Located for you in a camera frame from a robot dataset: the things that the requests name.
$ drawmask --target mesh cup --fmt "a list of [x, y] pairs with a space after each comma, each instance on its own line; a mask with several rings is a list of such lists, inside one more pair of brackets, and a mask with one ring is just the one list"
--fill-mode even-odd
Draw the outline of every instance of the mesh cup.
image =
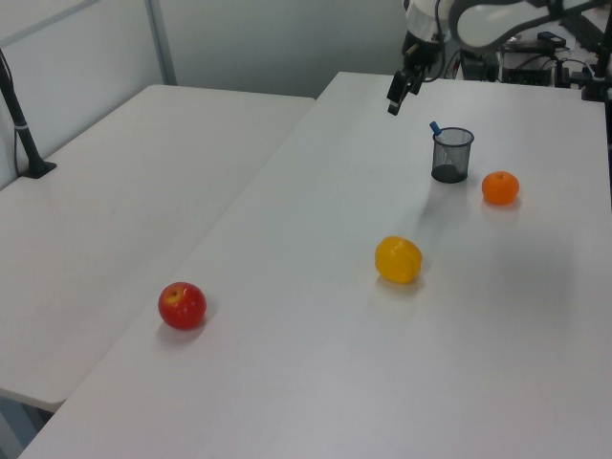
[[468, 178], [473, 134], [461, 127], [446, 127], [433, 136], [431, 177], [445, 184], [457, 184]]

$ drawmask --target wall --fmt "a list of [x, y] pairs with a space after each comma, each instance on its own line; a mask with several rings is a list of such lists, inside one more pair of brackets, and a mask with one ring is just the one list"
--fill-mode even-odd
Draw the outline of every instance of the wall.
[[[145, 0], [99, 0], [3, 51], [43, 157], [142, 88], [162, 82]], [[0, 188], [14, 180], [12, 138], [0, 99]]]
[[399, 0], [152, 0], [180, 85], [316, 98], [402, 65]]
[[0, 0], [0, 46], [34, 33], [98, 0]]

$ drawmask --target apple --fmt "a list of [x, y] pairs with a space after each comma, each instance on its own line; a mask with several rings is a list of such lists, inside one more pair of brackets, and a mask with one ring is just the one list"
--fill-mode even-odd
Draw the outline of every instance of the apple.
[[165, 323], [179, 330], [189, 330], [202, 321], [207, 300], [195, 285], [174, 282], [162, 291], [158, 308]]

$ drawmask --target tangerine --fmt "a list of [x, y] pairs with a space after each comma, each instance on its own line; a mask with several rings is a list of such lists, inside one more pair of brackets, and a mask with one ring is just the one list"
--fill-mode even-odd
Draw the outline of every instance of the tangerine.
[[504, 206], [510, 204], [518, 194], [518, 180], [510, 172], [498, 170], [482, 181], [482, 194], [490, 204]]

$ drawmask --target black stand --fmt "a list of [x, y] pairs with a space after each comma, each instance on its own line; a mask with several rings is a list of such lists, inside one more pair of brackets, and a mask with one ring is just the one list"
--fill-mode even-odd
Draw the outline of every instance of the black stand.
[[2, 90], [2, 96], [4, 96], [7, 107], [9, 107], [12, 122], [19, 134], [19, 139], [21, 139], [26, 155], [28, 155], [29, 167], [22, 175], [32, 179], [39, 179], [50, 170], [55, 169], [55, 164], [47, 163], [40, 158], [38, 150], [36, 149], [36, 144], [30, 133], [30, 128], [26, 123], [26, 118], [21, 111], [17, 95], [12, 87], [9, 71], [5, 65], [0, 66], [0, 90]]
[[610, 62], [610, 53], [612, 53], [612, 10], [610, 10], [608, 15], [603, 39], [598, 46], [595, 74], [582, 88], [582, 100], [593, 100], [606, 104], [609, 102], [608, 89], [612, 85], [609, 80], [606, 80], [606, 76]]

